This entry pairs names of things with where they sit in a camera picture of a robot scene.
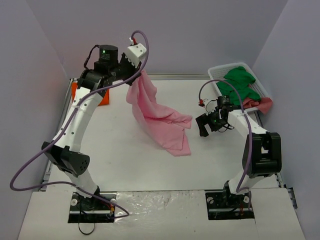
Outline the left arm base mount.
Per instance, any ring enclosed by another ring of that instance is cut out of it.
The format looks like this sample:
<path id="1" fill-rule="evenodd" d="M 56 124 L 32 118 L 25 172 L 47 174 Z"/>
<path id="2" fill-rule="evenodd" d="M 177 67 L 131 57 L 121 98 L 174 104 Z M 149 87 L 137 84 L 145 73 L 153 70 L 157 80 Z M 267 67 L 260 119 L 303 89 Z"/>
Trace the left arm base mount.
<path id="1" fill-rule="evenodd" d="M 77 192 L 72 193 L 68 223 L 113 223 L 115 221 L 115 207 L 94 197 L 85 198 Z"/>

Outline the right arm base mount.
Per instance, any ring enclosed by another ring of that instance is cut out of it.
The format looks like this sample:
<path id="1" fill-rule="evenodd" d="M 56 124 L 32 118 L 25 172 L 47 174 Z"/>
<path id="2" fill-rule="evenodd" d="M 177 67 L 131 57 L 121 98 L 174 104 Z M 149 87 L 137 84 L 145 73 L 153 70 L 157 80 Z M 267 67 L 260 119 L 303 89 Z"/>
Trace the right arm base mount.
<path id="1" fill-rule="evenodd" d="M 254 219 L 249 194 L 225 196 L 222 190 L 205 191 L 209 221 Z"/>

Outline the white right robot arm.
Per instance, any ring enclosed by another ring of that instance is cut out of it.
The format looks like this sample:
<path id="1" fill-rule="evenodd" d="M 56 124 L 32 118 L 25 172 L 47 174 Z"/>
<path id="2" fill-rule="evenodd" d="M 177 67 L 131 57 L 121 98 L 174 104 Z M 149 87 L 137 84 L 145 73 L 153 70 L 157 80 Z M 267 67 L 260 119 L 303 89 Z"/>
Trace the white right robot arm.
<path id="1" fill-rule="evenodd" d="M 240 105 L 230 102 L 228 96 L 219 96 L 214 111 L 204 113 L 195 120 L 199 135 L 209 135 L 222 128 L 237 130 L 245 138 L 242 170 L 223 187 L 222 202 L 229 207 L 240 200 L 240 195 L 249 194 L 259 181 L 282 170 L 281 136 L 258 125 Z"/>

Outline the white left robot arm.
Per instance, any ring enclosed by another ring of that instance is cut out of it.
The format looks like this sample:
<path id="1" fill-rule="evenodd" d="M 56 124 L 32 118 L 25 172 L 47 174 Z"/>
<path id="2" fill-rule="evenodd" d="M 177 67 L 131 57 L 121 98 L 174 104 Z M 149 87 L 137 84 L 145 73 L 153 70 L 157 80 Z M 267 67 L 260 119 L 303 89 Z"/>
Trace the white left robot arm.
<path id="1" fill-rule="evenodd" d="M 105 87 L 112 86 L 115 81 L 132 78 L 147 53 L 141 43 L 127 47 L 121 58 L 116 46 L 105 44 L 98 49 L 99 58 L 93 68 L 86 68 L 77 80 L 75 96 L 61 129 L 52 142 L 44 142 L 41 147 L 51 163 L 78 188 L 77 192 L 83 197 L 82 203 L 89 209 L 97 208 L 101 197 L 99 187 L 88 170 L 90 157 L 81 153 L 85 131 L 107 93 Z"/>

